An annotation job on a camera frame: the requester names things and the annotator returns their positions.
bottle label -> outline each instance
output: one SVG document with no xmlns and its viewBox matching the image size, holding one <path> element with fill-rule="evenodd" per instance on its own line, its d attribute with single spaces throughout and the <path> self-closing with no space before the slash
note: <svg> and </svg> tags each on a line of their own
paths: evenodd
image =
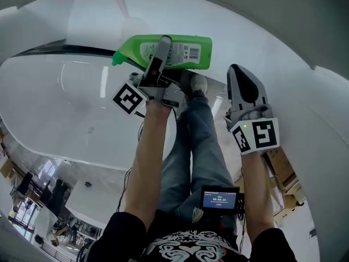
<svg viewBox="0 0 349 262">
<path fill-rule="evenodd" d="M 141 56 L 148 63 L 154 55 L 158 43 L 142 43 Z M 201 45 L 190 43 L 172 43 L 167 58 L 166 67 L 181 65 L 184 63 L 200 63 Z"/>
</svg>

blue jeans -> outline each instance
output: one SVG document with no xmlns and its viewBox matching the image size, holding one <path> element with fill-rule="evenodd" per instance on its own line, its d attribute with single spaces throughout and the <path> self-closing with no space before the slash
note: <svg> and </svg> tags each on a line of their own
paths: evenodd
<svg viewBox="0 0 349 262">
<path fill-rule="evenodd" d="M 194 97 L 177 122 L 176 142 L 163 162 L 159 209 L 191 222 L 194 207 L 200 207 L 204 185 L 233 187 L 233 182 L 218 144 L 208 100 Z M 221 223 L 233 227 L 236 233 L 235 216 L 224 216 Z"/>
</svg>

green detergent bottle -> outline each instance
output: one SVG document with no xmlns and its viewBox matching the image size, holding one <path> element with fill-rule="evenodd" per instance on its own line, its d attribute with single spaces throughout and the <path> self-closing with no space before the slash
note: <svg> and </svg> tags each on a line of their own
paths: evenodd
<svg viewBox="0 0 349 262">
<path fill-rule="evenodd" d="M 130 58 L 147 67 L 163 35 L 135 35 L 113 55 L 113 66 Z M 165 69 L 208 69 L 212 54 L 212 40 L 207 37 L 168 35 L 172 45 Z"/>
</svg>

black t-shirt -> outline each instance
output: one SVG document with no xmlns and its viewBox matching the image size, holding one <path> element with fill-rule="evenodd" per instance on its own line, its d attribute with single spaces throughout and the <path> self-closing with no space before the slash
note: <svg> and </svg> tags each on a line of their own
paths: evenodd
<svg viewBox="0 0 349 262">
<path fill-rule="evenodd" d="M 271 228 L 259 234 L 249 260 L 238 252 L 235 239 L 219 230 L 205 230 L 161 211 L 157 211 L 146 232 L 139 218 L 117 212 L 103 236 L 90 246 L 85 261 L 296 261 L 280 229 Z"/>
</svg>

barcode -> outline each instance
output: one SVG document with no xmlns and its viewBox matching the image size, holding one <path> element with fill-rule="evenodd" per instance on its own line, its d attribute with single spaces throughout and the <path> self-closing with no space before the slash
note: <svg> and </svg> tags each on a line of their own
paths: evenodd
<svg viewBox="0 0 349 262">
<path fill-rule="evenodd" d="M 189 59 L 198 59 L 199 49 L 190 49 L 189 50 Z"/>
</svg>

